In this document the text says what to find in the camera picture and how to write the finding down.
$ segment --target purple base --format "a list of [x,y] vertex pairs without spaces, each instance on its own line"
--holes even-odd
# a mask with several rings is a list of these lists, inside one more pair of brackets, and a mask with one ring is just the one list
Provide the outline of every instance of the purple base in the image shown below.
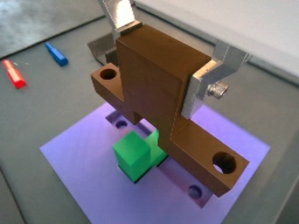
[[187,186],[201,183],[171,158],[136,184],[127,178],[118,168],[112,145],[130,127],[118,129],[111,124],[106,117],[112,112],[114,108],[104,104],[42,147],[90,221],[221,223],[267,155],[269,145],[210,108],[201,109],[193,120],[250,164],[234,189],[221,198],[210,197],[210,191],[202,188],[203,201],[199,203],[190,198]]

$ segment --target screw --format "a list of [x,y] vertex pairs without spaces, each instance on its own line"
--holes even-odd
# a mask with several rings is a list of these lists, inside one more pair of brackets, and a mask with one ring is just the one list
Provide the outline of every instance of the screw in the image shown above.
[[229,89],[230,86],[226,83],[218,81],[213,85],[210,85],[207,95],[213,95],[219,100],[229,92]]

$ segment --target purple mat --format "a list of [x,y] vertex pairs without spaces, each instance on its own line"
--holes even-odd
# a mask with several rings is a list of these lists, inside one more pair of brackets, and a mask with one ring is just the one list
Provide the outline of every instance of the purple mat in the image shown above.
[[[146,137],[154,127],[142,121],[136,127],[128,123],[118,129],[126,120],[114,111],[104,104],[42,147],[90,221],[222,223],[267,155],[269,145],[203,106],[193,120],[250,161],[234,189],[221,198],[211,195],[171,158],[134,184],[118,168],[112,145],[131,130]],[[199,200],[189,196],[191,185],[203,191]]]

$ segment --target gray surface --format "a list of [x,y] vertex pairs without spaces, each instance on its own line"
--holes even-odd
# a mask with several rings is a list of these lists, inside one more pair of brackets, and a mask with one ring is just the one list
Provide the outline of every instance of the gray surface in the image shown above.
[[297,1],[136,1],[299,77]]
[[[211,45],[166,22],[143,12],[136,18],[211,54]],[[99,63],[86,43],[108,30],[108,22],[100,20],[51,41],[70,57],[64,68],[43,45],[18,53],[12,60],[28,81],[22,90],[0,68],[0,164],[28,223],[88,222],[39,148],[103,102],[88,77]],[[225,223],[271,223],[299,172],[290,146],[299,124],[299,89],[251,65],[227,83],[226,97],[209,97],[207,104],[273,149]]]
[[0,59],[103,16],[98,0],[0,0]]
[[0,222],[4,224],[24,224],[15,198],[6,183],[6,177],[0,172]]
[[[166,12],[160,11],[159,8],[155,9],[154,7],[151,7],[151,5],[147,5],[146,3],[143,3],[144,1],[146,0],[136,1],[136,6],[140,7],[140,9],[151,12],[154,15],[156,15],[159,18],[164,19],[166,21],[170,21],[171,24],[177,25],[178,27],[185,29],[187,32],[193,33],[194,35],[197,35],[198,37],[201,37],[202,39],[213,43],[214,45],[217,44],[217,41],[218,41],[217,38],[213,37],[211,34],[202,31],[203,30],[202,28],[205,27],[202,24],[199,28],[189,23],[185,23],[182,19],[177,19],[172,16],[172,12],[170,10],[167,10]],[[266,62],[265,60],[258,58],[257,55],[251,56],[251,58],[249,59],[249,62],[253,65],[267,70],[271,74],[277,75],[283,80],[289,81],[290,83],[294,83],[299,87],[299,78],[291,73],[286,72],[283,69],[274,66],[271,62],[270,63]]]

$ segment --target circular hole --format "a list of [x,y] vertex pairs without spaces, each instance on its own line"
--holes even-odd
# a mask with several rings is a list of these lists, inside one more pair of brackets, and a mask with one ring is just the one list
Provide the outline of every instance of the circular hole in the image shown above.
[[100,78],[103,80],[112,80],[118,76],[118,71],[108,68],[100,72]]
[[225,151],[214,155],[213,164],[215,169],[225,174],[233,173],[238,167],[237,159]]
[[119,121],[119,122],[116,122],[116,128],[118,128],[119,130],[122,130],[126,126],[127,126],[127,122],[126,122],[126,121]]
[[202,197],[202,189],[197,185],[191,185],[189,189],[189,194],[193,199],[198,200]]

